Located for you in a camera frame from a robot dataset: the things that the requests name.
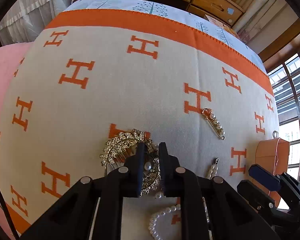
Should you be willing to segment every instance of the orange stripe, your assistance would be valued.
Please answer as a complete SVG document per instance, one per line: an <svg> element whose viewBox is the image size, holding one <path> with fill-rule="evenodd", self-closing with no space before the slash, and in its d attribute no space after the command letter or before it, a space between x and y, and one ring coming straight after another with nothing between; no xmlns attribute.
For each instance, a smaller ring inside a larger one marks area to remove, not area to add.
<svg viewBox="0 0 300 240"><path fill-rule="evenodd" d="M26 231L31 225L16 211L14 211L13 208L11 208L7 203L6 205L16 230L20 234L23 234L24 231Z"/></svg>
<svg viewBox="0 0 300 240"><path fill-rule="evenodd" d="M217 58L247 76L274 96L268 76L223 42L160 16L115 9L83 9L60 13L46 29L61 26L107 26L151 33L186 44Z"/></svg>

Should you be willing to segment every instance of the safety pin brooch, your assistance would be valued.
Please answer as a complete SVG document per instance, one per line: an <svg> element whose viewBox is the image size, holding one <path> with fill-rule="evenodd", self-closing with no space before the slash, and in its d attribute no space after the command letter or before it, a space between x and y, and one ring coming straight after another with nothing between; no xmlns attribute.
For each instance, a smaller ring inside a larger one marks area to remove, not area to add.
<svg viewBox="0 0 300 240"><path fill-rule="evenodd" d="M210 109L204 108L202 110L202 115L205 117L206 120L209 121L213 129L216 131L220 139L224 140L225 139L225 131L223 130L221 124L219 123L218 119L216 116L211 112Z"/></svg>

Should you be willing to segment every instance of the screw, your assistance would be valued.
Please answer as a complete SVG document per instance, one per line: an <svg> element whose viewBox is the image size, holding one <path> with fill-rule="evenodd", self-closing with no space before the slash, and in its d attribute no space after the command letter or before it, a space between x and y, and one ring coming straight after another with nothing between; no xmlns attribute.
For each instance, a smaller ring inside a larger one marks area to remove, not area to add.
<svg viewBox="0 0 300 240"><path fill-rule="evenodd" d="M215 176L215 177L213 178L213 181L214 181L215 183L221 184L221 183L223 182L223 178L221 178L220 176Z"/></svg>
<svg viewBox="0 0 300 240"><path fill-rule="evenodd" d="M122 167L119 168L118 171L119 171L120 173L126 173L126 172L128 172L128 170L129 170L129 169L128 169L127 167L122 166Z"/></svg>
<svg viewBox="0 0 300 240"><path fill-rule="evenodd" d="M88 184L89 182L90 182L90 178L89 177L87 177L87 176L85 176L85 177L82 177L81 179L80 179L80 182L82 183L82 184Z"/></svg>
<svg viewBox="0 0 300 240"><path fill-rule="evenodd" d="M176 172L177 173L185 173L186 169L184 167L178 167L178 168L176 168Z"/></svg>

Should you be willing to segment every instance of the blue sticker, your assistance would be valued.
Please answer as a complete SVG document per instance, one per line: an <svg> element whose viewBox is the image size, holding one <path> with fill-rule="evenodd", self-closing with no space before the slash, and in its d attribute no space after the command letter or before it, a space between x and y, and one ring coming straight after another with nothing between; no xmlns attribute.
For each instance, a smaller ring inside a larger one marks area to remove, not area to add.
<svg viewBox="0 0 300 240"><path fill-rule="evenodd" d="M233 13L234 13L234 9L228 8L228 14L233 15Z"/></svg>

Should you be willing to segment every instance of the white curtain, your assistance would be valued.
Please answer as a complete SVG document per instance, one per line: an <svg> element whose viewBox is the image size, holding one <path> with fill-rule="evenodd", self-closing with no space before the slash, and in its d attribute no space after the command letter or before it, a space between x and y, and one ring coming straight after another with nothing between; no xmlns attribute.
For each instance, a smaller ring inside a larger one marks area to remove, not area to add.
<svg viewBox="0 0 300 240"><path fill-rule="evenodd" d="M2 45L31 42L71 0L18 0L0 22Z"/></svg>

